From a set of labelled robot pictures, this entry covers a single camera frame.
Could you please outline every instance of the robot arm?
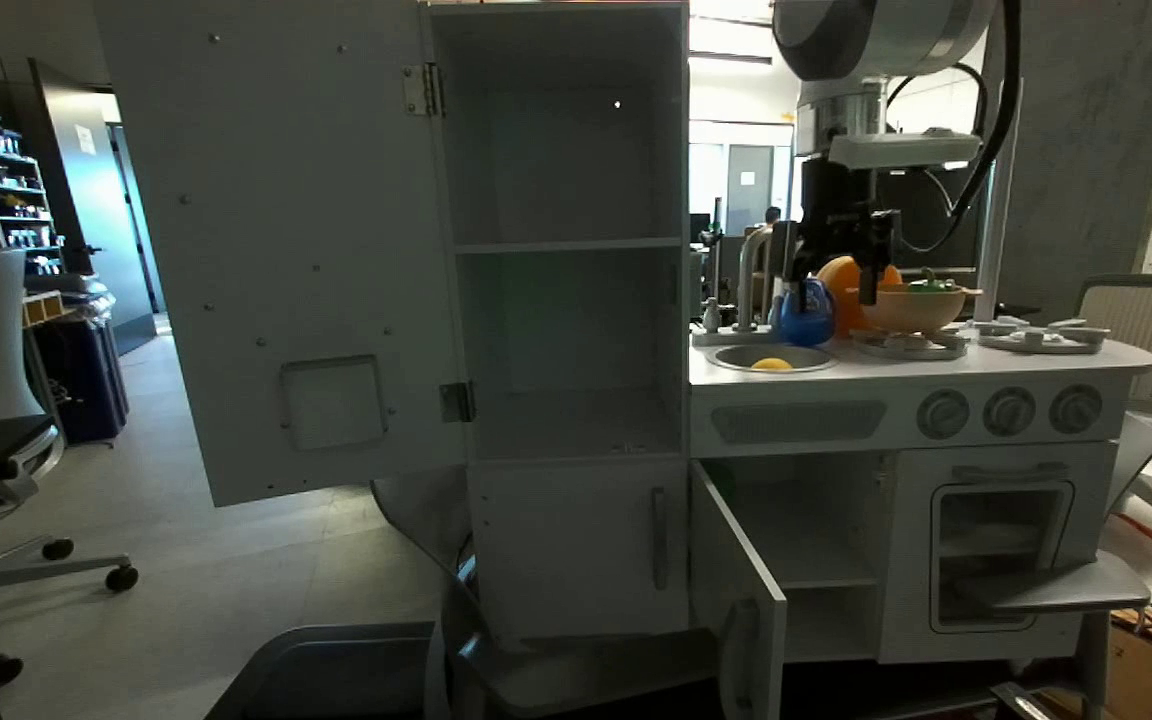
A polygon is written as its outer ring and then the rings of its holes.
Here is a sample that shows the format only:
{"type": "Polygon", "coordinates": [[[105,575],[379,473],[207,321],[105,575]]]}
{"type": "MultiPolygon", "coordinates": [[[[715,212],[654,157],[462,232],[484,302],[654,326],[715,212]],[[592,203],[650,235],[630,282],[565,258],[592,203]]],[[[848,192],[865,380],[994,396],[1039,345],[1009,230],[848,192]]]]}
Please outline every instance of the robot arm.
{"type": "MultiPolygon", "coordinates": [[[[1021,0],[1009,3],[1009,63],[1015,63],[1021,0]]],[[[996,132],[978,137],[924,132],[903,137],[886,125],[886,82],[924,76],[952,69],[989,24],[994,0],[775,0],[772,33],[789,69],[803,82],[800,109],[807,118],[800,176],[800,254],[792,258],[792,283],[815,271],[831,258],[856,258],[862,302],[876,302],[876,277],[893,260],[899,232],[899,210],[876,210],[876,176],[893,168],[935,168],[952,159],[978,159],[966,192],[952,210],[952,225],[971,203],[996,144],[1015,112],[1006,98],[996,132]]]]}

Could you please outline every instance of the open cabinet door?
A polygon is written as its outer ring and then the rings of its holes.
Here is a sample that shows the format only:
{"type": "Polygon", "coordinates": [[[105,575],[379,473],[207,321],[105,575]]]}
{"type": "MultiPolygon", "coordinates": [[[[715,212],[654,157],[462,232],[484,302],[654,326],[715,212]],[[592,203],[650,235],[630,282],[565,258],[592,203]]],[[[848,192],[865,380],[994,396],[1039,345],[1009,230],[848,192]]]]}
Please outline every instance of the open cabinet door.
{"type": "Polygon", "coordinates": [[[463,462],[423,9],[101,0],[216,506],[463,462]]]}

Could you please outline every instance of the stove knob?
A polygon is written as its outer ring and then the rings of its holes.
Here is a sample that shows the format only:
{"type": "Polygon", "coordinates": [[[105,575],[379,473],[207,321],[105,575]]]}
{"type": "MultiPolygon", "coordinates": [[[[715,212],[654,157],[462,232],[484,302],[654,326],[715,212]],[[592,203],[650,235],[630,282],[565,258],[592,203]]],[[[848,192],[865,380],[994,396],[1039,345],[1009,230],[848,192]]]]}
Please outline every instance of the stove knob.
{"type": "Polygon", "coordinates": [[[1101,393],[1089,385],[1077,385],[1054,402],[1054,429],[1077,436],[1077,434],[1089,434],[1101,422],[1101,412],[1104,412],[1101,393]]]}
{"type": "Polygon", "coordinates": [[[969,426],[969,402],[960,393],[935,393],[922,407],[922,434],[931,442],[948,442],[969,426]]]}
{"type": "Polygon", "coordinates": [[[1006,390],[983,407],[983,429],[996,436],[1015,436],[1034,422],[1034,396],[1025,390],[1006,390]]]}

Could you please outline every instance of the chair wheel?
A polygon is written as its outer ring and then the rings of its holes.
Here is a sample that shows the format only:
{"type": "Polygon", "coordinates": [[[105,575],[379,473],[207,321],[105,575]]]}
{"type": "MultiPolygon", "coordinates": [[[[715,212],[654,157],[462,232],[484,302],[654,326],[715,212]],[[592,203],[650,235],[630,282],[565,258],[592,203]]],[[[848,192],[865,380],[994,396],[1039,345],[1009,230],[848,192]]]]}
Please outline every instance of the chair wheel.
{"type": "Polygon", "coordinates": [[[137,580],[141,580],[141,572],[137,572],[132,563],[120,563],[120,568],[113,568],[113,572],[105,575],[105,589],[110,589],[110,592],[129,592],[129,589],[137,589],[137,580]]]}
{"type": "Polygon", "coordinates": [[[0,689],[13,686],[25,671],[20,655],[0,655],[0,689]]]}
{"type": "Polygon", "coordinates": [[[65,555],[72,555],[72,541],[46,546],[46,562],[65,562],[65,555]]]}

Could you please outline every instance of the cabinet door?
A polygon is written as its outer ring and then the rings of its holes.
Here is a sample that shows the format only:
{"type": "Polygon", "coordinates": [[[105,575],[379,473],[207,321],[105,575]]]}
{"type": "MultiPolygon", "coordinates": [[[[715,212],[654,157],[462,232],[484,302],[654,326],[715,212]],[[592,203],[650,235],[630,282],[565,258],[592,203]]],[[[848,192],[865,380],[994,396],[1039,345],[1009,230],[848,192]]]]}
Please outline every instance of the cabinet door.
{"type": "Polygon", "coordinates": [[[480,601],[495,636],[688,628],[686,462],[467,469],[480,601]]]}
{"type": "Polygon", "coordinates": [[[775,720],[785,592],[702,463],[693,469],[693,617],[721,645],[723,720],[775,720]]]}
{"type": "Polygon", "coordinates": [[[463,462],[411,0],[110,0],[216,499],[463,462]]]}

